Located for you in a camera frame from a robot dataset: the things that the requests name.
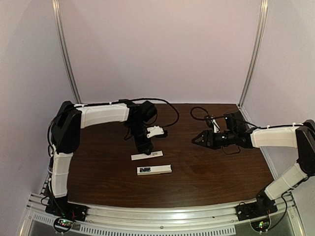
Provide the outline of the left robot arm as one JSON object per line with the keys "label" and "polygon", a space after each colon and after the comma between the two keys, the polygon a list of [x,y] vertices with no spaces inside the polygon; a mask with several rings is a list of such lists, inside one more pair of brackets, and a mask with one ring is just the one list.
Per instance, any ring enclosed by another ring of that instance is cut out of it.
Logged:
{"label": "left robot arm", "polygon": [[134,138],[138,153],[149,155],[153,151],[152,137],[164,134],[160,126],[146,126],[156,114],[157,109],[150,101],[140,104],[128,99],[96,104],[64,102],[48,129],[48,152],[52,159],[50,191],[53,196],[67,196],[69,167],[80,146],[83,129],[123,123]]}

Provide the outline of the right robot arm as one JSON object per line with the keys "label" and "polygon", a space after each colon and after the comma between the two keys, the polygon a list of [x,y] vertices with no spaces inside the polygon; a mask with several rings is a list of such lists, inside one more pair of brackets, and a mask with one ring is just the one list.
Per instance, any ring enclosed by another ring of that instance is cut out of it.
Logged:
{"label": "right robot arm", "polygon": [[225,120],[226,130],[220,130],[218,117],[206,115],[202,120],[207,123],[208,129],[191,142],[212,150],[236,145],[244,149],[294,148],[298,152],[296,162],[257,194],[256,201],[259,205],[269,205],[288,190],[315,175],[314,120],[261,127],[246,121],[240,111],[225,113],[221,118]]}

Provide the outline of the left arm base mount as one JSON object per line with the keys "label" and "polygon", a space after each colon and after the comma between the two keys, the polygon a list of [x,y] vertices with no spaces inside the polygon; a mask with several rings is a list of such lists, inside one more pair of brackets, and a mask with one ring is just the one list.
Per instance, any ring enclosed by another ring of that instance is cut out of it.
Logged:
{"label": "left arm base mount", "polygon": [[68,233],[74,223],[86,220],[87,206],[70,203],[67,196],[61,198],[49,196],[48,199],[45,212],[57,217],[53,222],[53,228],[57,233],[61,235]]}

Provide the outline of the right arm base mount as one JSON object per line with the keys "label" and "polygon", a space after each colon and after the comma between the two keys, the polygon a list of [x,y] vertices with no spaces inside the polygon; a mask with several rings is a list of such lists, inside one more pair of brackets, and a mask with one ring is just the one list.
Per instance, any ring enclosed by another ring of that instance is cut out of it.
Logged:
{"label": "right arm base mount", "polygon": [[255,202],[241,202],[236,207],[236,215],[239,221],[253,220],[251,227],[258,233],[267,232],[271,228],[270,214],[278,211],[274,200],[270,200],[265,194],[258,194]]}

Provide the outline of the white remote control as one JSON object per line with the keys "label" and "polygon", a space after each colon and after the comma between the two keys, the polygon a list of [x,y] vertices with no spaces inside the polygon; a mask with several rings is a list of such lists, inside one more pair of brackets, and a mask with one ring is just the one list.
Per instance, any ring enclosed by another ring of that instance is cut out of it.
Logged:
{"label": "white remote control", "polygon": [[145,176],[145,175],[160,175],[160,174],[169,174],[172,173],[171,165],[158,165],[158,166],[148,166],[151,168],[151,172],[149,173],[140,173],[140,168],[146,167],[137,167],[137,175]]}

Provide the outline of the white battery cover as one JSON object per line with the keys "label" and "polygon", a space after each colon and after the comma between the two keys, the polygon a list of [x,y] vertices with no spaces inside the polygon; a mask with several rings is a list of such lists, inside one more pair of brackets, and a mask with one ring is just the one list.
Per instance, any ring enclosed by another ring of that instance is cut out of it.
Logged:
{"label": "white battery cover", "polygon": [[137,160],[143,160],[143,159],[149,159],[149,158],[155,158],[155,157],[161,157],[163,156],[163,152],[160,151],[154,151],[151,154],[135,154],[131,155],[131,160],[132,161],[137,161]]}

